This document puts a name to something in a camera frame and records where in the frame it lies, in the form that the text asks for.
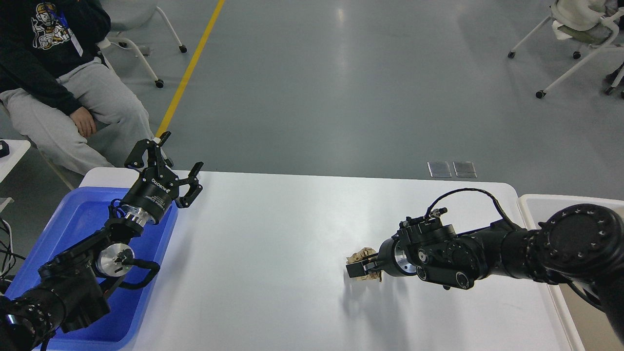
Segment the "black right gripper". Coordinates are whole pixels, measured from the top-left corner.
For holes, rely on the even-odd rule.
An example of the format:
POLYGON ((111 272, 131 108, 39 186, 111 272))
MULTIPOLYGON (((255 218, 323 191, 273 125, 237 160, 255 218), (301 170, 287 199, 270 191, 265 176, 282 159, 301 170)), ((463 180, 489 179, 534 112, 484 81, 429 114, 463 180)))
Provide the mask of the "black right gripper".
POLYGON ((357 261, 346 264, 349 278, 380 278, 380 270, 392 277, 404 277, 403 269, 399 268, 395 257, 397 244, 399 240, 394 238, 385 240, 380 246, 376 262, 357 261))

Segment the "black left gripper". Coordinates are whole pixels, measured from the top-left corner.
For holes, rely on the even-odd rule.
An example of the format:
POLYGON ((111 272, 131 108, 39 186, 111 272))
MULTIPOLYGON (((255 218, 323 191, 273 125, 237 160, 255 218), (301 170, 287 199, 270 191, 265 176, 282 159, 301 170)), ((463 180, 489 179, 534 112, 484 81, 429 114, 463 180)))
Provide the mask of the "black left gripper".
POLYGON ((124 218, 133 220, 139 225, 159 224, 173 200, 179 209, 189 208, 203 190, 197 178, 204 165, 203 162, 195 163, 189 175, 183 179, 179 179, 171 169, 164 168, 172 167, 172 161, 162 150, 170 135, 170 131, 165 131, 160 137, 139 140, 124 162, 125 168, 135 170, 144 168, 138 180, 120 202, 124 218), (143 160, 145 153, 147 167, 156 168, 145 168, 143 160), (183 196, 178 196, 177 188, 180 186, 189 186, 183 196))

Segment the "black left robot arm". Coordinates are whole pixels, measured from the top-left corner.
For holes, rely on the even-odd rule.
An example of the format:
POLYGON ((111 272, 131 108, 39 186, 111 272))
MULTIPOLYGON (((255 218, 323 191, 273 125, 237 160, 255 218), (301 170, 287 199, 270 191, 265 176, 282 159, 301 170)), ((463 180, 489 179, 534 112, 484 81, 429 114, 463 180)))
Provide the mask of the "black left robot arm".
POLYGON ((172 171, 162 155, 169 137, 165 131, 136 143, 125 167, 138 171, 138 179, 118 205, 111 202, 101 229, 41 265, 38 285, 20 297, 1 298, 3 351, 44 351, 58 329, 86 328, 109 313, 108 298, 116 289, 139 290, 156 277, 160 265, 137 258, 132 238, 145 225, 159 224, 172 203, 189 207, 203 189, 197 178, 202 162, 186 178, 172 171))

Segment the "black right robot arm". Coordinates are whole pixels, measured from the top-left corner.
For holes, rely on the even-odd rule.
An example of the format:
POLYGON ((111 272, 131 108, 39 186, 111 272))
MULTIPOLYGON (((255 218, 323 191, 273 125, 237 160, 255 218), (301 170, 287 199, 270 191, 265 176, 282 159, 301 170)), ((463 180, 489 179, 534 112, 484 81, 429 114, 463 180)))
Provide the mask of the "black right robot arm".
POLYGON ((581 203, 557 211, 537 229, 512 222, 497 198, 501 218, 456 233, 435 200, 421 217, 406 217, 379 251, 365 248, 346 264, 350 278, 376 273, 419 277, 444 289, 468 290, 492 274, 566 284, 600 310, 623 339, 623 217, 603 205, 581 203))

